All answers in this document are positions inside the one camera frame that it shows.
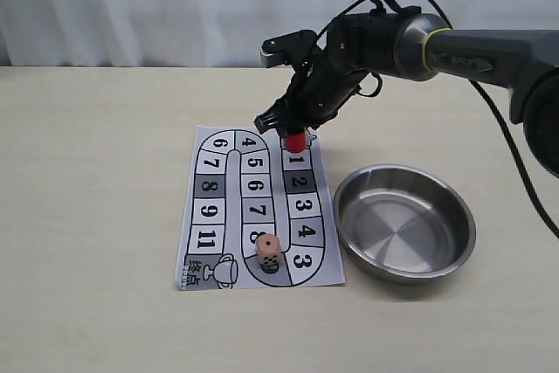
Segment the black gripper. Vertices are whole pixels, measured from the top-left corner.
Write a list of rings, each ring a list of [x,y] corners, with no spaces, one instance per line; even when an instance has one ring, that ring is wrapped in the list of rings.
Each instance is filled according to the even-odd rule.
[[[279,130],[282,136],[307,135],[309,128],[334,119],[368,75],[367,70],[336,70],[323,51],[293,75],[283,96],[255,117],[255,128]]]

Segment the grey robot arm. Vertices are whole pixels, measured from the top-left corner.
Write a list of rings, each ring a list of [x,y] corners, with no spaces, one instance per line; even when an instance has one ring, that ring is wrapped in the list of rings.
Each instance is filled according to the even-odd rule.
[[[326,44],[310,30],[268,39],[265,67],[291,66],[286,89],[256,116],[260,133],[283,139],[334,119],[361,82],[377,74],[417,82],[439,73],[509,91],[509,119],[523,126],[529,150],[549,173],[558,173],[558,32],[464,30],[442,17],[374,12],[335,17]]]

